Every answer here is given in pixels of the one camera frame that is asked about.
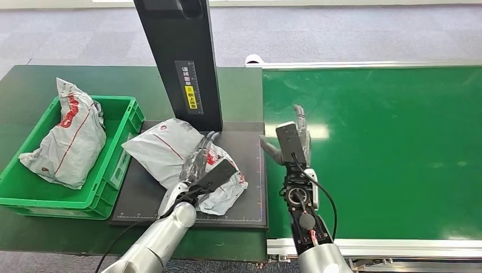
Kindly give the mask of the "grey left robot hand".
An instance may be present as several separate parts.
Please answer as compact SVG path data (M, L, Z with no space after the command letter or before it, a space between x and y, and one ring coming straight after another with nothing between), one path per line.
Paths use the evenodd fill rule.
M206 173L207 155L219 134L215 131L207 133L184 160L178 182L166 187L167 191L157 211L158 220L168 216L180 195L188 192L189 188Z

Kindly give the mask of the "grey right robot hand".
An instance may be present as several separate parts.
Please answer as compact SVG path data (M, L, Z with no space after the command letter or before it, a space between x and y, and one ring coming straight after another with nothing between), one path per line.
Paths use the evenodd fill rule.
M317 215L320 189L328 198L334 213L334 230L338 224L338 212L333 198L318 181L311 168L311 136L306 124L305 111L294 104L296 122L285 122L275 128L279 147L275 147L264 136L260 145L276 164L285 167L286 173L279 195L283 197L290 215L290 229L298 255L309 249L333 243L324 220Z

